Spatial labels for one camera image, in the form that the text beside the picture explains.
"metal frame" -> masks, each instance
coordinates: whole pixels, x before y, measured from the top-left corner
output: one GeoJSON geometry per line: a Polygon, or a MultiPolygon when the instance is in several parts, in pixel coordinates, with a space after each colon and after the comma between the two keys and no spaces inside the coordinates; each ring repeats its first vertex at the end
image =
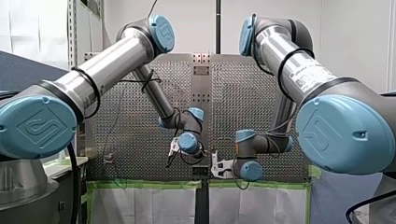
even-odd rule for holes
{"type": "Polygon", "coordinates": [[[74,67],[78,63],[78,49],[77,49],[77,1],[68,0],[67,4],[67,38],[69,66],[74,67]]]}

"black cable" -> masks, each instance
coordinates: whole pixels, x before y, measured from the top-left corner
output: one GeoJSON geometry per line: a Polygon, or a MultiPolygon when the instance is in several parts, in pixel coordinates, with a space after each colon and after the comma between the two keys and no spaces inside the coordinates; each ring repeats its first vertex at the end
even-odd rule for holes
{"type": "Polygon", "coordinates": [[[79,169],[77,165],[76,154],[73,149],[72,143],[67,145],[67,151],[69,152],[70,162],[72,164],[72,176],[73,176],[73,205],[72,205],[72,216],[70,223],[74,224],[77,222],[78,216],[78,203],[79,203],[79,169]]]}
{"type": "Polygon", "coordinates": [[[350,223],[350,224],[352,223],[352,220],[350,218],[350,214],[353,213],[356,209],[358,209],[358,208],[360,208],[360,207],[362,207],[364,205],[367,205],[369,203],[375,203],[375,202],[387,199],[387,198],[392,197],[392,196],[396,196],[396,190],[393,190],[393,191],[385,193],[385,194],[381,194],[381,195],[376,196],[374,198],[371,198],[369,200],[366,200],[366,201],[363,201],[361,203],[357,203],[357,204],[353,205],[352,207],[350,207],[350,208],[348,208],[346,210],[346,220],[347,220],[347,222],[350,223]]]}
{"type": "Polygon", "coordinates": [[[151,16],[152,10],[154,10],[155,5],[157,4],[157,2],[158,2],[158,0],[155,0],[154,3],[152,4],[151,10],[150,10],[149,13],[148,13],[148,18],[151,16]]]}
{"type": "Polygon", "coordinates": [[[237,154],[235,154],[235,156],[233,157],[233,182],[235,183],[235,185],[239,188],[239,189],[241,189],[241,190],[245,190],[245,189],[247,189],[248,188],[248,186],[250,185],[250,182],[248,181],[247,182],[247,186],[246,187],[244,187],[244,188],[242,188],[239,184],[238,184],[238,180],[236,179],[236,173],[235,173],[235,165],[236,165],[236,158],[238,157],[238,155],[237,154]]]}
{"type": "Polygon", "coordinates": [[[93,88],[93,92],[94,92],[95,98],[96,98],[96,108],[88,117],[85,117],[85,119],[90,119],[93,116],[95,116],[96,113],[99,111],[99,107],[100,107],[100,103],[101,103],[101,95],[100,95],[99,89],[96,86],[95,81],[93,81],[93,78],[90,77],[90,75],[88,75],[84,70],[82,70],[78,67],[72,67],[71,70],[76,71],[80,75],[82,75],[88,81],[88,83],[90,83],[91,87],[93,88]]]}
{"type": "MultiPolygon", "coordinates": [[[[205,151],[204,144],[202,144],[202,142],[198,142],[198,143],[199,143],[200,146],[202,147],[202,148],[201,148],[201,151],[205,151]]],[[[184,161],[184,163],[186,163],[186,164],[188,164],[188,165],[196,165],[196,164],[198,164],[198,163],[201,163],[201,161],[203,161],[204,158],[205,158],[204,155],[203,155],[203,157],[201,157],[201,159],[199,159],[198,161],[195,161],[195,162],[188,162],[188,161],[184,160],[184,158],[183,158],[183,153],[182,153],[181,151],[179,151],[178,153],[180,154],[180,158],[184,161]]]]}
{"type": "Polygon", "coordinates": [[[252,44],[253,44],[253,59],[254,62],[256,62],[257,66],[260,68],[260,70],[262,70],[265,74],[268,74],[270,76],[273,76],[274,74],[272,74],[270,71],[266,70],[265,68],[262,67],[262,65],[259,63],[258,59],[257,59],[257,52],[256,52],[256,14],[253,14],[251,16],[251,25],[253,26],[252,28],[252,35],[251,35],[251,39],[252,39],[252,44]]]}
{"type": "Polygon", "coordinates": [[[277,84],[278,84],[280,90],[282,91],[282,93],[283,93],[288,99],[290,99],[291,101],[293,101],[293,99],[291,99],[291,97],[289,96],[288,92],[285,90],[285,88],[284,88],[284,86],[283,86],[283,79],[282,79],[282,76],[283,76],[283,68],[284,68],[286,62],[287,62],[292,56],[294,56],[294,54],[299,53],[299,52],[301,52],[301,51],[305,51],[307,54],[310,54],[310,56],[311,56],[312,58],[315,58],[315,54],[314,54],[314,52],[313,52],[311,49],[298,48],[298,49],[295,49],[295,50],[289,52],[289,53],[285,56],[285,58],[282,60],[282,62],[281,62],[280,65],[279,65],[279,68],[278,68],[278,70],[277,70],[277,84]]]}
{"type": "Polygon", "coordinates": [[[198,163],[201,163],[201,161],[203,161],[204,158],[205,158],[205,157],[203,156],[203,157],[201,157],[201,159],[199,159],[198,161],[195,161],[195,162],[188,162],[188,161],[186,161],[186,160],[183,158],[183,153],[182,153],[181,151],[179,151],[178,154],[180,154],[181,160],[182,160],[184,163],[188,164],[188,165],[196,165],[196,164],[198,164],[198,163]]]}
{"type": "Polygon", "coordinates": [[[145,83],[142,86],[142,92],[144,92],[145,88],[147,87],[147,85],[150,83],[150,81],[157,81],[158,83],[161,83],[161,79],[159,77],[156,78],[152,78],[152,76],[154,75],[154,69],[151,69],[151,72],[149,73],[148,76],[148,80],[131,80],[131,79],[124,79],[121,80],[120,82],[130,82],[130,83],[145,83]]]}

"perforated metal panel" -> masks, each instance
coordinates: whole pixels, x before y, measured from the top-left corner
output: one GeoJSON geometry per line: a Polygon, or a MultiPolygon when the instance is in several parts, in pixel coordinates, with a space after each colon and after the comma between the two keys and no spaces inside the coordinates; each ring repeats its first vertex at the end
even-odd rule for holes
{"type": "MultiPolygon", "coordinates": [[[[162,57],[150,65],[160,76],[172,105],[181,110],[191,104],[191,60],[187,58],[162,57]]],[[[98,153],[90,162],[89,179],[189,179],[191,168],[179,158],[165,168],[174,131],[160,128],[157,120],[158,115],[139,84],[119,83],[107,92],[93,122],[98,153]],[[113,162],[104,163],[103,157],[110,153],[114,155],[113,162]]]]}
{"type": "MultiPolygon", "coordinates": [[[[222,158],[231,159],[234,143],[224,138],[233,139],[239,129],[263,133],[268,129],[276,81],[261,73],[254,61],[240,56],[206,55],[209,75],[195,75],[194,66],[200,65],[196,57],[163,55],[151,67],[161,77],[173,106],[204,109],[203,142],[208,143],[207,148],[217,149],[222,158]]],[[[90,162],[88,178],[191,179],[191,168],[180,158],[174,160],[171,168],[165,168],[174,131],[159,128],[157,119],[138,84],[120,83],[106,93],[98,115],[89,122],[97,153],[90,162]],[[113,162],[103,163],[103,157],[110,153],[114,155],[113,162]]],[[[308,175],[307,161],[297,144],[291,153],[277,159],[260,156],[260,162],[269,180],[304,181],[308,175]]]]}

